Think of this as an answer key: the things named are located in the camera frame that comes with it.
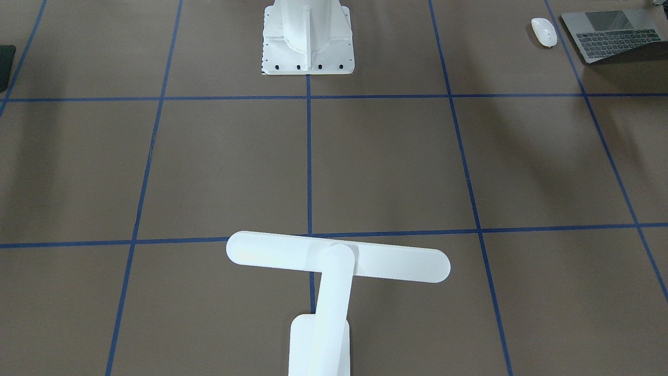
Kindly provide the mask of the grey laptop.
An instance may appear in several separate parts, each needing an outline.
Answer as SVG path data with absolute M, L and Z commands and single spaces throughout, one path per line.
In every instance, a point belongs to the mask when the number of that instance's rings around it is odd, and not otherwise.
M 645 9 L 593 10 L 560 18 L 588 66 L 667 58 L 666 36 Z

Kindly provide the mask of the black mouse pad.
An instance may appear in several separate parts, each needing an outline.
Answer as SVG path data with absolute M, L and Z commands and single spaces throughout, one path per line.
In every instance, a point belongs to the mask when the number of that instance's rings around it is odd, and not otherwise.
M 5 92 L 9 88 L 10 72 L 14 65 L 16 47 L 15 45 L 1 45 L 0 50 L 0 91 Z

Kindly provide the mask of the white desk lamp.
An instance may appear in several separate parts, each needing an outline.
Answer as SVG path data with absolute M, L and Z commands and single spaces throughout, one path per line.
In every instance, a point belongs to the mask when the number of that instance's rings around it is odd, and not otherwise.
M 436 249 L 253 231 L 233 234 L 226 253 L 241 266 L 320 273 L 315 312 L 290 326 L 289 375 L 351 374 L 348 309 L 356 276 L 441 283 L 451 271 Z

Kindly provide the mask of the white computer mouse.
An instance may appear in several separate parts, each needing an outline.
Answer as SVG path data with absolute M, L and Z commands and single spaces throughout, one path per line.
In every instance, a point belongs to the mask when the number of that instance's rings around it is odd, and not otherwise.
M 532 18 L 531 28 L 538 43 L 545 48 L 553 48 L 558 43 L 558 36 L 553 24 L 545 18 Z

